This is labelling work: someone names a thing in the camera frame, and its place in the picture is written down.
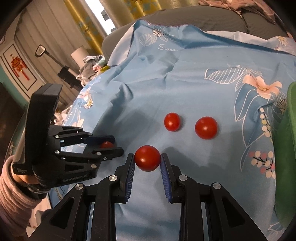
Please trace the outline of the left hand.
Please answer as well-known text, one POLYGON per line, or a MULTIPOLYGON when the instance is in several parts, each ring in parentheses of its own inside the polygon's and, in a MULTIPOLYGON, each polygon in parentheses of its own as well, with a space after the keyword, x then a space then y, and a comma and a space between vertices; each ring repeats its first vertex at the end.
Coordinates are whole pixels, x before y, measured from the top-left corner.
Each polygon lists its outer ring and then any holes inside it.
POLYGON ((13 161, 14 161, 14 155, 10 156, 10 176, 11 178, 21 186, 26 186, 27 184, 38 184, 37 178, 34 175, 18 175, 15 174, 13 171, 13 161))

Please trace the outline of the left forearm pink sleeve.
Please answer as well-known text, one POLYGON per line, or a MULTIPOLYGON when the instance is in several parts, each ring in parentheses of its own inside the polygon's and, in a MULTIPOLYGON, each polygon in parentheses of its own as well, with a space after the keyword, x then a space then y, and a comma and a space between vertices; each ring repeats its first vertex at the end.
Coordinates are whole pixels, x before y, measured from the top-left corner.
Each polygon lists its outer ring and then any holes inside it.
POLYGON ((1 173, 1 233, 13 240, 27 240, 26 228, 32 210, 46 194, 32 192, 27 184, 21 186, 10 176, 10 157, 5 161, 1 173))

